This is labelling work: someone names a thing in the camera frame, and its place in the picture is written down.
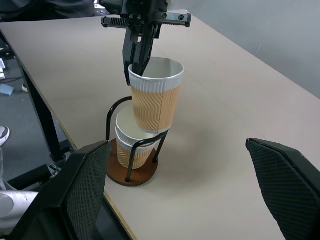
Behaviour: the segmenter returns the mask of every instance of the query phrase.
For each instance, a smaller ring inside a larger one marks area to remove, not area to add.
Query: stacked cups
[[[128,168],[133,145],[167,131],[173,122],[184,67],[171,59],[152,57],[143,76],[129,77],[133,107],[123,108],[116,118],[118,160]],[[138,147],[133,169],[142,167],[157,143]]]

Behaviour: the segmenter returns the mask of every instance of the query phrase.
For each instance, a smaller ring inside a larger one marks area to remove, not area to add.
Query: wooden base
[[[157,170],[158,161],[152,162],[155,154],[156,150],[153,149],[145,164],[138,169],[133,169],[130,182],[126,182],[128,169],[119,163],[117,154],[117,140],[113,139],[111,141],[111,154],[109,158],[107,175],[112,181],[123,186],[134,187],[144,184],[153,177]]]

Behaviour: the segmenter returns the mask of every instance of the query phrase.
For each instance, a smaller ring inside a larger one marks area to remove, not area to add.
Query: person's leg
[[[2,153],[2,149],[0,147],[0,190],[7,190],[6,186],[5,186],[5,182],[2,179],[2,176],[4,174],[4,156]]]
[[[1,146],[8,140],[9,136],[10,129],[6,126],[0,126],[0,190],[16,190],[2,178],[4,175],[4,155]]]

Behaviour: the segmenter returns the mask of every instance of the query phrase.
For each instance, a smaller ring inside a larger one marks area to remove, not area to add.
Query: beige table top
[[[74,146],[103,140],[109,108],[130,95],[125,31],[104,29],[99,17],[0,28]],[[320,169],[320,100],[195,17],[189,29],[163,26],[153,55],[186,72],[154,178],[132,188],[106,178],[105,194],[132,237],[284,239],[246,138],[298,149]]]

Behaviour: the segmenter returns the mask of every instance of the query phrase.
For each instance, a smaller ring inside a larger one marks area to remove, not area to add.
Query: black table leg
[[[62,142],[60,144],[50,110],[38,93],[38,90],[32,83],[26,71],[23,69],[23,67],[21,68],[34,110],[40,122],[46,145],[50,152],[50,156],[54,162],[63,161],[65,159],[65,153],[69,152],[71,150],[71,147],[66,147],[65,142]]]

